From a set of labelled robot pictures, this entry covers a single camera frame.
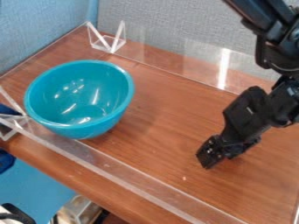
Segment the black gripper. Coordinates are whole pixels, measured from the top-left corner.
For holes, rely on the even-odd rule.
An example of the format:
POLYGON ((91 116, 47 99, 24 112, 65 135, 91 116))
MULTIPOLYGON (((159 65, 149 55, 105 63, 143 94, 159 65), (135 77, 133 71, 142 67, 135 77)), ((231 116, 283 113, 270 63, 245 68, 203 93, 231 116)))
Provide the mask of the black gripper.
POLYGON ((227 124, 219 135, 211 136, 203 143, 197 152, 197 158, 205 169, 210 169, 227 156, 229 159, 238 157, 262 139, 262 134, 271 128, 270 125, 262 125, 258 128, 235 128, 227 124))

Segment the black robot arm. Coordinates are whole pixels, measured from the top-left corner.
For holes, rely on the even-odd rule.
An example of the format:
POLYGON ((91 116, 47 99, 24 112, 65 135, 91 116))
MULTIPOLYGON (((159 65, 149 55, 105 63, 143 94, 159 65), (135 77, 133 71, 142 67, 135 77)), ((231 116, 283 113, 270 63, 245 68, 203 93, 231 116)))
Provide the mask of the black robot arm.
POLYGON ((281 77, 267 92, 254 86, 223 110, 225 129, 197 152, 203 168, 233 159, 261 142, 273 127, 299 123, 299 6, 285 0, 223 0, 257 35, 257 64, 281 77))

